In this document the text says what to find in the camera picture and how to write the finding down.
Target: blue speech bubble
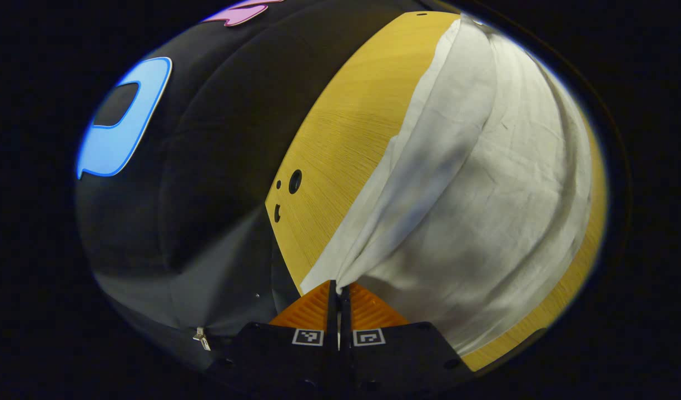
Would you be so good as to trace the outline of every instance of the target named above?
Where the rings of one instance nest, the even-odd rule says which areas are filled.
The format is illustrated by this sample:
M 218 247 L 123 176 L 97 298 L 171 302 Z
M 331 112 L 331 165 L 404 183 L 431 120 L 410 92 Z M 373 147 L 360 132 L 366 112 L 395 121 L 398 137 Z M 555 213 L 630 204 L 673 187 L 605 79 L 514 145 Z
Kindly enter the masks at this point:
M 91 121 L 78 153 L 78 179 L 81 179 L 84 172 L 99 177 L 111 177 L 125 167 L 145 133 L 152 112 L 162 98 L 170 72 L 172 60 L 157 57 L 142 61 L 120 79 L 116 87 L 137 83 L 135 98 L 117 124 L 107 127 L 94 125 Z

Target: black background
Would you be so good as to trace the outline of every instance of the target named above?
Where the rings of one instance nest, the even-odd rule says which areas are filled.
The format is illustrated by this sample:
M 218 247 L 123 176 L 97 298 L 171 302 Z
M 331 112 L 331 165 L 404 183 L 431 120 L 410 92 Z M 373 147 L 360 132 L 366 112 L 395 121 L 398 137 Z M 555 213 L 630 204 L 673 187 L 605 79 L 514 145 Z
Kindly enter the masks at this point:
M 486 0 L 597 89 L 633 174 L 625 259 L 537 345 L 452 397 L 681 397 L 681 8 Z M 130 66 L 229 2 L 0 13 L 0 398 L 230 398 L 132 332 L 86 267 L 74 157 Z

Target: zipper pull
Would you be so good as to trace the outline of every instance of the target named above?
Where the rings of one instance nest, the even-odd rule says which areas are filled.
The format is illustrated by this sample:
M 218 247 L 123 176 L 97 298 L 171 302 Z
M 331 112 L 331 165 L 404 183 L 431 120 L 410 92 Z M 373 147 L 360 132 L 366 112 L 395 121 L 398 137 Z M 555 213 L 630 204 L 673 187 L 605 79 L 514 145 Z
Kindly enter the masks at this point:
M 206 351 L 211 351 L 211 348 L 209 348 L 209 342 L 206 339 L 205 329 L 203 327 L 198 327 L 197 334 L 195 337 L 193 337 L 193 339 L 200 341 L 202 343 L 202 347 L 204 347 Z

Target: white cloth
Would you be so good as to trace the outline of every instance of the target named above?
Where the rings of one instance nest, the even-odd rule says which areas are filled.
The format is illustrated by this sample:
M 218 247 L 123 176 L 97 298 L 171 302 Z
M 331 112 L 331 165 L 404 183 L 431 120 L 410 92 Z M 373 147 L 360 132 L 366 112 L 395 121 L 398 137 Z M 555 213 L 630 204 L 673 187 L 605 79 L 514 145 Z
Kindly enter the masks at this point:
M 301 289 L 358 281 L 465 355 L 538 306 L 587 226 L 586 129 L 558 79 L 464 16 Z

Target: yellow wooden surface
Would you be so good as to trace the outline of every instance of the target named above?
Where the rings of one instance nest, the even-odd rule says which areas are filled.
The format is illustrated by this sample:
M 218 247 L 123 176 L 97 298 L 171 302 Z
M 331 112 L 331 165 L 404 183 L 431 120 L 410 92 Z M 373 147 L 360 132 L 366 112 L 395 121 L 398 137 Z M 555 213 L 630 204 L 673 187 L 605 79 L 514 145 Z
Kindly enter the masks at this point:
M 396 18 L 343 65 L 305 118 L 269 190 L 267 212 L 297 287 L 379 163 L 390 137 L 399 133 L 414 88 L 429 67 L 440 36 L 459 17 L 432 11 L 417 14 Z M 462 357 L 472 370 L 490 364 L 535 330 L 549 326 L 589 274 L 607 206 L 602 159 L 592 136 L 590 144 L 592 210 L 576 258 L 551 294 L 523 321 Z M 297 169 L 302 170 L 300 189 L 290 194 L 289 179 Z M 276 223 L 277 204 L 280 220 Z

